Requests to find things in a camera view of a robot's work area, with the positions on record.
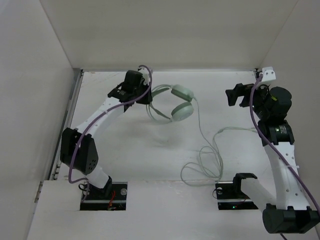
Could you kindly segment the mint green headphones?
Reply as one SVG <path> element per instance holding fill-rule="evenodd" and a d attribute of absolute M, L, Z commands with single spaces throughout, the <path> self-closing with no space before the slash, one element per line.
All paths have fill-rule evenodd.
<path fill-rule="evenodd" d="M 151 90 L 151 96 L 156 102 L 146 106 L 146 113 L 155 122 L 180 122 L 194 113 L 195 94 L 180 84 L 160 84 Z"/>

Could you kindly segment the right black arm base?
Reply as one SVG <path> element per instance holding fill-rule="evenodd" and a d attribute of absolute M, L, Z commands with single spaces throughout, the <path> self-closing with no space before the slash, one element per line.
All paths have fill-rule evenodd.
<path fill-rule="evenodd" d="M 232 181 L 220 181 L 212 192 L 220 211 L 258 210 L 258 207 L 244 193 L 236 193 Z"/>

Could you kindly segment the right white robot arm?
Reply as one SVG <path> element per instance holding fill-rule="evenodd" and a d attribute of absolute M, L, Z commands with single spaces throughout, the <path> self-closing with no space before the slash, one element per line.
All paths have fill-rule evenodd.
<path fill-rule="evenodd" d="M 320 222 L 320 214 L 306 199 L 304 184 L 295 162 L 294 135 L 286 120 L 292 106 L 291 93 L 282 87 L 266 84 L 237 84 L 225 91 L 229 106 L 239 97 L 240 107 L 249 107 L 259 118 L 257 132 L 268 156 L 275 184 L 273 196 L 253 173 L 236 173 L 232 193 L 249 197 L 262 212 L 262 222 L 270 234 L 304 234 Z"/>

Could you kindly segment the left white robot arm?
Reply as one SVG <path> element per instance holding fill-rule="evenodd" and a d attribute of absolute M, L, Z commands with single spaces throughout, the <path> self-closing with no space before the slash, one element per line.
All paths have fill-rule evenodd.
<path fill-rule="evenodd" d="M 98 137 L 124 114 L 133 104 L 147 105 L 152 101 L 152 71 L 145 65 L 137 70 L 128 70 L 123 82 L 113 88 L 101 106 L 83 123 L 72 129 L 67 127 L 61 136 L 60 161 L 69 167 L 68 181 L 72 171 L 82 173 L 81 180 L 100 198 L 107 198 L 112 192 L 112 178 L 99 165 L 96 147 Z"/>

